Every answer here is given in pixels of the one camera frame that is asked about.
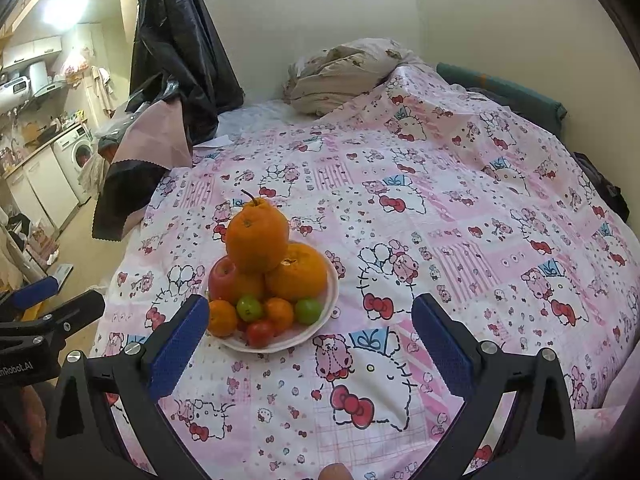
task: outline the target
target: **bed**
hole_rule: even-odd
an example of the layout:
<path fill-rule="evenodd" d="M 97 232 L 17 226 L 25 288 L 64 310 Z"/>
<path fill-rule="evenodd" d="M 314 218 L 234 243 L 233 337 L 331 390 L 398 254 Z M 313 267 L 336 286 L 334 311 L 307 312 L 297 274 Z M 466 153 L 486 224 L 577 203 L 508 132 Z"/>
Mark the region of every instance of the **bed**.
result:
<path fill-rule="evenodd" d="M 552 348 L 578 439 L 615 422 L 621 409 L 601 405 L 637 339 L 640 246 L 551 134 L 410 66 L 321 119 L 270 102 L 223 114 L 218 134 L 234 143 L 194 150 L 193 167 L 158 186 L 92 356 L 144 341 L 204 291 L 241 189 L 276 203 L 292 238 L 327 255 L 340 297 L 318 337 L 279 354 L 204 336 L 161 407 L 212 478 L 314 478 L 333 462 L 354 478 L 408 478 L 462 403 L 413 330 L 424 292 L 478 340 Z M 504 400 L 470 469 L 491 455 Z"/>

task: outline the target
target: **orange stem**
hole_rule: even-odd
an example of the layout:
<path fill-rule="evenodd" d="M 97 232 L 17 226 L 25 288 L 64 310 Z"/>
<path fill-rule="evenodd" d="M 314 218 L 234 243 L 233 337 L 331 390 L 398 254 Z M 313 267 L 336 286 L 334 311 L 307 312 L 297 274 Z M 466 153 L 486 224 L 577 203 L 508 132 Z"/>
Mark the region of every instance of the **orange stem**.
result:
<path fill-rule="evenodd" d="M 240 191 L 242 191 L 245 195 L 248 195 L 249 197 L 251 197 L 251 200 L 254 201 L 254 205 L 258 205 L 258 201 L 255 199 L 255 196 L 253 196 L 251 193 L 249 193 L 248 191 L 245 191 L 244 189 L 241 189 Z"/>

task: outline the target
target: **paper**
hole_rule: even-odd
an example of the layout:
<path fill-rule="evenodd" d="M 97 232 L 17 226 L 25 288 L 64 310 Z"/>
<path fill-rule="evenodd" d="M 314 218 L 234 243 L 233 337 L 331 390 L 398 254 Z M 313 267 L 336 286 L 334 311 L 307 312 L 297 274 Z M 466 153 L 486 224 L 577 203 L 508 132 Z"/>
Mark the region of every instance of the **paper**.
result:
<path fill-rule="evenodd" d="M 214 139 L 211 140 L 205 140 L 204 142 L 201 142 L 200 144 L 198 144 L 197 146 L 194 146 L 193 148 L 222 148 L 222 146 L 228 146 L 230 144 L 233 144 L 234 142 L 229 139 L 228 135 L 223 135 L 223 136 L 219 136 L 219 137 L 215 137 Z"/>

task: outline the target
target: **metal screw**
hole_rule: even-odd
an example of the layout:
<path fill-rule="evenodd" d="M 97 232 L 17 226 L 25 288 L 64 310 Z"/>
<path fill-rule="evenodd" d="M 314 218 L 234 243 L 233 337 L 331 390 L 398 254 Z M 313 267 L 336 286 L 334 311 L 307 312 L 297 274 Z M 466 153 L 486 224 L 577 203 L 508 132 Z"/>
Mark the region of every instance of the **metal screw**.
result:
<path fill-rule="evenodd" d="M 69 352 L 69 354 L 66 356 L 66 360 L 69 361 L 70 363 L 75 363 L 79 361 L 81 358 L 82 358 L 82 354 L 80 353 L 79 350 L 73 350 Z"/>
<path fill-rule="evenodd" d="M 129 343 L 124 347 L 124 353 L 127 355 L 135 355 L 140 352 L 142 345 L 140 343 Z"/>
<path fill-rule="evenodd" d="M 485 354 L 495 354 L 498 351 L 498 345 L 493 341 L 482 341 L 480 349 Z"/>
<path fill-rule="evenodd" d="M 542 357 L 547 361 L 553 361 L 556 358 L 556 353 L 551 348 L 543 348 Z"/>

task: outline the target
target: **ceiling light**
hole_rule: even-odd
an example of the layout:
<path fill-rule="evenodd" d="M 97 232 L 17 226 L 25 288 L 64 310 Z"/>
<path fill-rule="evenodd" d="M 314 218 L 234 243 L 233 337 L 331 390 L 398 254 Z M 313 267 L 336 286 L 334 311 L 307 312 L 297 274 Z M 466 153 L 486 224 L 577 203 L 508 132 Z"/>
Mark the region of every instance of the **ceiling light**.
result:
<path fill-rule="evenodd" d="M 57 30 L 67 30 L 80 21 L 89 0 L 49 0 L 44 9 L 44 22 Z"/>

